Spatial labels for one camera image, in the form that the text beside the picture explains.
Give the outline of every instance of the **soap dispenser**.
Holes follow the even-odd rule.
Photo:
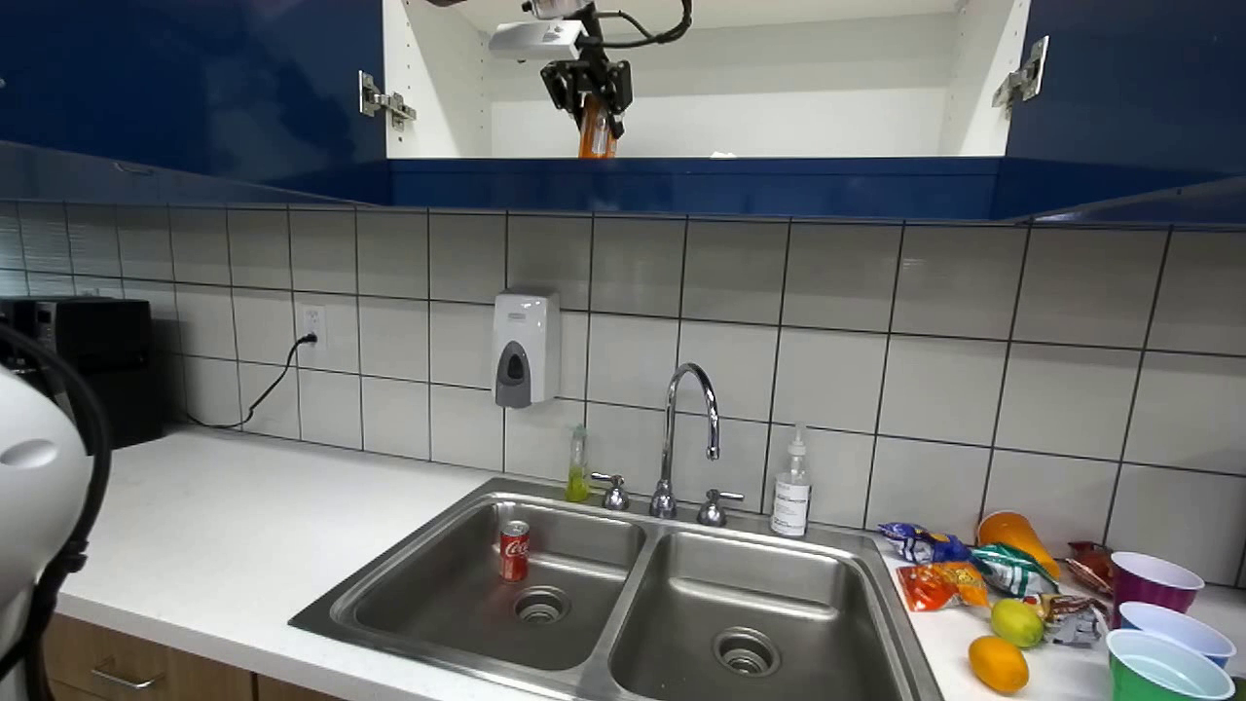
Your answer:
[[[559,319],[552,296],[495,299],[495,403],[527,410],[558,396]]]
[[[800,425],[787,448],[787,471],[776,480],[770,528],[783,536],[811,532],[813,484],[807,471],[807,430]]]

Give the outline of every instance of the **stainless steel sink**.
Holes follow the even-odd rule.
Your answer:
[[[534,540],[522,583],[495,571],[514,515]],[[748,517],[707,528],[505,480],[293,625],[548,699],[937,699],[867,536],[780,540]]]

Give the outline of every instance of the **white bottle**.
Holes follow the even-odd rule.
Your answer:
[[[807,430],[800,425],[787,448],[787,471],[776,480],[770,528],[783,536],[807,536],[811,528],[811,471],[807,461]]]

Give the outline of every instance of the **red cup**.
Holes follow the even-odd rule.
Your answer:
[[[1147,554],[1114,554],[1114,571],[1118,571],[1114,576],[1118,608],[1125,601],[1142,601],[1142,602],[1188,613],[1202,591],[1201,571]]]

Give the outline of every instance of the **countertop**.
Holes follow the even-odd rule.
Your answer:
[[[486,480],[221,431],[123,448],[90,565],[66,580],[58,613],[335,699],[527,701],[517,691],[290,626],[332,583]],[[1238,643],[1242,676],[1246,595],[1202,591],[1194,614]],[[993,699],[967,669],[971,639],[984,636],[976,614],[926,613],[911,625],[951,701]],[[1101,652],[1044,648],[1027,663],[1031,687],[1022,699],[1107,699]]]

